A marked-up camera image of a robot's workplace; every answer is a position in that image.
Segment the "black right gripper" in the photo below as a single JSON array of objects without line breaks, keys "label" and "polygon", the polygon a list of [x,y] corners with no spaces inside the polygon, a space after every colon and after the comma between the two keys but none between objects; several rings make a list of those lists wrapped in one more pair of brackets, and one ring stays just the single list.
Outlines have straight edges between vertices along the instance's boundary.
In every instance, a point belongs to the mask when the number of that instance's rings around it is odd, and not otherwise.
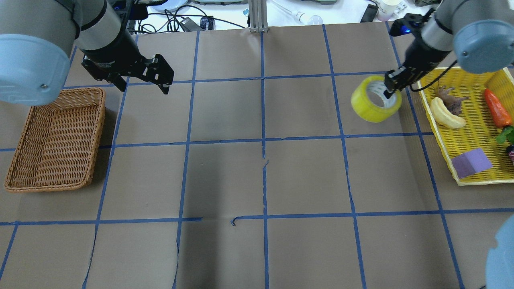
[{"label": "black right gripper", "polygon": [[421,35],[415,35],[413,42],[405,53],[405,59],[397,69],[388,71],[384,76],[387,89],[383,95],[386,99],[395,99],[396,90],[403,90],[435,69],[450,54],[426,44]]}]

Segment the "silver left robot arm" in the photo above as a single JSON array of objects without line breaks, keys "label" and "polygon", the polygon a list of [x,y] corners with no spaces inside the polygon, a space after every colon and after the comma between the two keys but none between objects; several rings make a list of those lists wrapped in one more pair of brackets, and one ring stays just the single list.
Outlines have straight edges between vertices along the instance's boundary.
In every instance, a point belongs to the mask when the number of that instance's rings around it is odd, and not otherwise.
[{"label": "silver left robot arm", "polygon": [[0,98],[43,106],[64,87],[74,48],[97,81],[124,91],[127,77],[169,92],[174,70],[160,54],[144,57],[107,0],[2,0]]}]

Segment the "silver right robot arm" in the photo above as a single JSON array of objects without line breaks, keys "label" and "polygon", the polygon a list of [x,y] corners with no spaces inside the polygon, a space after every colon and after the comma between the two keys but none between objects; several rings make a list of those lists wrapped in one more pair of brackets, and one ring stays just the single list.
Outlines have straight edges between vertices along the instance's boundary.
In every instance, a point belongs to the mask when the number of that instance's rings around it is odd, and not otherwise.
[{"label": "silver right robot arm", "polygon": [[507,0],[443,0],[424,15],[396,19],[389,34],[412,34],[414,40],[404,62],[384,76],[386,98],[433,71],[451,52],[473,74],[513,64],[513,7]]}]

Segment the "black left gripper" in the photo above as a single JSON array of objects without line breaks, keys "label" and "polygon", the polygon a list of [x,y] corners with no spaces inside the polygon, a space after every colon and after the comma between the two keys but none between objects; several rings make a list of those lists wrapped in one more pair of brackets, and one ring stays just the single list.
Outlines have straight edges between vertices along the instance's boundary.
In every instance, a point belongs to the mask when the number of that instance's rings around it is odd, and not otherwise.
[{"label": "black left gripper", "polygon": [[154,55],[152,59],[145,59],[138,48],[95,51],[82,49],[82,53],[84,53],[82,65],[94,79],[114,84],[123,93],[126,92],[127,87],[124,77],[130,77],[155,84],[163,94],[169,94],[175,71],[160,54]]}]

